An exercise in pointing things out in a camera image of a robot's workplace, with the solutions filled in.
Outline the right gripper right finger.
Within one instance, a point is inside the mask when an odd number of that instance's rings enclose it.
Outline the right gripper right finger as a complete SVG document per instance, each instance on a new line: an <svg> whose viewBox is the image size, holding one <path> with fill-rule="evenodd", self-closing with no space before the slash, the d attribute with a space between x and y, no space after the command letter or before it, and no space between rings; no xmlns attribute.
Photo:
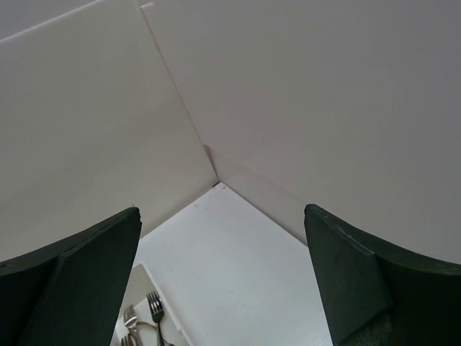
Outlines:
<svg viewBox="0 0 461 346"><path fill-rule="evenodd" d="M404 249L327 210L305 233L334 345L459 345L460 265Z"/></svg>

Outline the silver fork black handle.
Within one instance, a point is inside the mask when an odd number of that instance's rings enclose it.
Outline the silver fork black handle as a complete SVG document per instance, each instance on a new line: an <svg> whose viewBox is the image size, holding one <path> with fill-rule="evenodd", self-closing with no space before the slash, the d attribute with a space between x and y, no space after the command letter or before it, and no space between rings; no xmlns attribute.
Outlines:
<svg viewBox="0 0 461 346"><path fill-rule="evenodd" d="M161 302L160 296L157 294L157 292L153 291L149 293L146 296L146 298L148 300L148 305L149 305L149 309L151 312L151 318L157 328L157 338L158 338L157 345L165 346L166 343L164 341L163 333L161 331L161 321L164 317L164 307Z"/></svg>

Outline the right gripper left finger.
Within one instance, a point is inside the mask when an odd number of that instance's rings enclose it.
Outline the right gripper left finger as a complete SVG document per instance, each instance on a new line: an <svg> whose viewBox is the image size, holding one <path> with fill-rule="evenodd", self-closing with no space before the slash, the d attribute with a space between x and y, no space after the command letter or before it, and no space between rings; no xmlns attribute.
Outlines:
<svg viewBox="0 0 461 346"><path fill-rule="evenodd" d="M140 233L131 207L1 262L1 344L109 345Z"/></svg>

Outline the copper fork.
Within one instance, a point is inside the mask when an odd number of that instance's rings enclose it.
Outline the copper fork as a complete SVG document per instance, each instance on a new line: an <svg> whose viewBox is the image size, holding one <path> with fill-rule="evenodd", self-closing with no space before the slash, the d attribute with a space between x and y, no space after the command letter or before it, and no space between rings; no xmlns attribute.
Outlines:
<svg viewBox="0 0 461 346"><path fill-rule="evenodd" d="M131 340L130 335L127 334L124 337L122 337L122 339L120 340L120 345L121 346L133 346L133 341Z"/></svg>

